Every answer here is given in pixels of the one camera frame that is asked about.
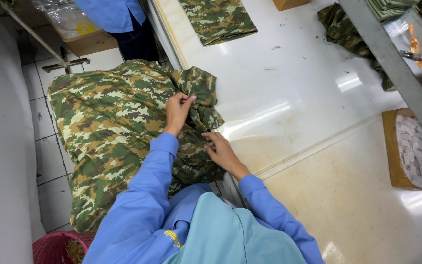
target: metal shelf frame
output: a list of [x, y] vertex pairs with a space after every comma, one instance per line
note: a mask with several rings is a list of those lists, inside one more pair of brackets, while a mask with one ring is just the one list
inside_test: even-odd
[[422, 125], [422, 85], [365, 0], [338, 0], [359, 34]]

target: pink plastic basket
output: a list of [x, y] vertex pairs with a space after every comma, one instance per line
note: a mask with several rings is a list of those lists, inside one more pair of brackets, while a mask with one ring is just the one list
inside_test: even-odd
[[67, 256], [66, 243], [74, 238], [87, 252], [96, 232], [78, 233], [76, 231], [48, 234], [33, 243], [34, 264], [72, 264]]

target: clear plastic sheet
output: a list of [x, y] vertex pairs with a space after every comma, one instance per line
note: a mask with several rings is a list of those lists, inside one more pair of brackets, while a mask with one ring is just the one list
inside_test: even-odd
[[34, 7], [45, 12], [64, 39], [72, 39], [101, 30], [73, 0], [32, 0]]

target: glossy white tabletop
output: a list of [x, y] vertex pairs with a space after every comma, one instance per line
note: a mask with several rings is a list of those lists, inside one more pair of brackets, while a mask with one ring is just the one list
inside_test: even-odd
[[253, 173], [283, 162], [385, 110], [404, 106], [384, 92], [370, 61], [324, 41], [314, 4], [279, 12], [272, 0], [244, 0], [258, 32], [203, 47], [177, 0], [154, 0], [184, 68], [217, 77], [216, 109]]

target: person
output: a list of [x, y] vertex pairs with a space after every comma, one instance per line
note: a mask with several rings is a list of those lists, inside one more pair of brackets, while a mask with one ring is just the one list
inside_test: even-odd
[[324, 263], [315, 238], [239, 161], [221, 134], [203, 133], [211, 159], [239, 181], [253, 214], [233, 209], [207, 183], [167, 191], [177, 136], [196, 96], [166, 103], [167, 125], [149, 155], [102, 220], [83, 264]]
[[159, 60], [152, 27], [138, 0], [74, 0], [99, 27], [117, 39], [127, 60]]

